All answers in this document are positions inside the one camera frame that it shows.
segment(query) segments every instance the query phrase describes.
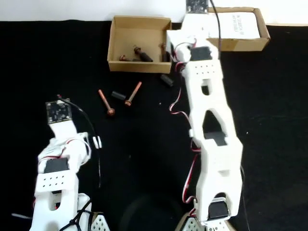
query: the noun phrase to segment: white background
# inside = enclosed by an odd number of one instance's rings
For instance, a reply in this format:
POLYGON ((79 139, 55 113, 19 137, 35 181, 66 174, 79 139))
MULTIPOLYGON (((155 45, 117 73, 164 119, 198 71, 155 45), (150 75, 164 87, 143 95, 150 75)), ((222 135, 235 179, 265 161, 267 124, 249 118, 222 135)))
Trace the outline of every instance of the white background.
MULTIPOLYGON (((181 22, 186 0, 0 0, 0 21, 111 20, 114 15, 181 22)), ((216 6, 260 8, 267 24, 307 24, 308 0, 214 0, 216 6)))

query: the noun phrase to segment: black cylinder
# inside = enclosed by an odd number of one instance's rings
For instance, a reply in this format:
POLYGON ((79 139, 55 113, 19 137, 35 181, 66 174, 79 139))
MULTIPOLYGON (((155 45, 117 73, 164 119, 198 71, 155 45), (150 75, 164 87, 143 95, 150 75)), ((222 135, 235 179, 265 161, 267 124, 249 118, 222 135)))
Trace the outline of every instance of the black cylinder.
POLYGON ((144 61, 144 62, 153 62, 153 59, 151 59, 146 53, 144 53, 144 52, 141 52, 140 54, 139 54, 139 56, 140 56, 140 59, 142 60, 142 61, 144 61))
POLYGON ((113 91, 113 92, 111 93, 111 96, 112 96, 112 97, 115 97, 115 98, 117 98, 117 99, 119 99, 119 100, 123 100, 123 101, 126 99, 126 96, 125 96, 125 95, 122 95, 121 93, 116 92, 116 91, 113 91))
POLYGON ((167 53, 163 53, 163 62, 169 62, 167 53))
POLYGON ((167 75, 165 74, 162 74, 160 76, 160 79, 166 83, 169 87, 172 87, 173 86, 173 80, 171 78, 169 78, 167 75))

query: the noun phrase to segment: circuit board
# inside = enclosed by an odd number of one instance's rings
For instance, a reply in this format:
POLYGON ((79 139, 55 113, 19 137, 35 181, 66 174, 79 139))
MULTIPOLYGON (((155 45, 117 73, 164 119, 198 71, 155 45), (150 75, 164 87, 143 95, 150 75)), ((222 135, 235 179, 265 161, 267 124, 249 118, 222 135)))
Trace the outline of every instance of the circuit board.
POLYGON ((47 122, 48 124, 59 123, 72 120, 71 106, 60 100, 46 102, 47 122))
POLYGON ((208 0, 186 0, 186 13, 207 13, 208 0))

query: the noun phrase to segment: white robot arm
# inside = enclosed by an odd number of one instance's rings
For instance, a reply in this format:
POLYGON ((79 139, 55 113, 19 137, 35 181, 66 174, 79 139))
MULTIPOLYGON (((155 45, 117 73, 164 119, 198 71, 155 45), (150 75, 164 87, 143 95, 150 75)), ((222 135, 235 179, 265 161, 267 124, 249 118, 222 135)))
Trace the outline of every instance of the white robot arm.
POLYGON ((194 208, 199 223, 209 227, 238 213, 243 146, 236 136, 227 105, 218 50, 206 40, 208 14, 205 12, 187 13, 180 30, 167 31, 166 51, 173 61, 184 66, 181 73, 190 105, 189 134, 201 150, 201 174, 194 208), (215 116, 221 130, 205 130, 207 112, 215 116))
POLYGON ((91 200, 84 193, 78 193, 76 174, 91 158, 88 133, 77 133, 70 105, 58 100, 46 103, 46 108, 48 124, 55 137, 38 155, 30 231, 87 231, 95 229, 98 222, 109 231, 103 215, 92 224, 91 200))

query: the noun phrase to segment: open cardboard box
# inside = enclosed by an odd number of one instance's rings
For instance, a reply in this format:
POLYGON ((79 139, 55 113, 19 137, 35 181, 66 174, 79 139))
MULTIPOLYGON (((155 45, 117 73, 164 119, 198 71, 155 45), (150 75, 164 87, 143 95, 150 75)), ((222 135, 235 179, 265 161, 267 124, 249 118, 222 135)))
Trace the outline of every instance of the open cardboard box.
MULTIPOLYGON (((270 41, 269 32, 266 28, 260 9, 253 7, 216 7, 218 13, 229 12, 252 12, 257 19, 257 26, 260 38, 255 39, 237 39, 237 38, 223 38, 221 40, 222 51, 261 51, 270 41)), ((209 8, 210 13, 214 13, 213 8, 209 8)), ((213 45, 218 47, 218 38, 209 38, 213 45)))
POLYGON ((115 16, 111 23, 107 61, 110 71, 170 73, 171 62, 162 62, 162 43, 166 42, 166 31, 171 30, 170 18, 115 16), (121 55, 127 59, 139 59, 134 46, 141 47, 153 62, 119 61, 121 55))

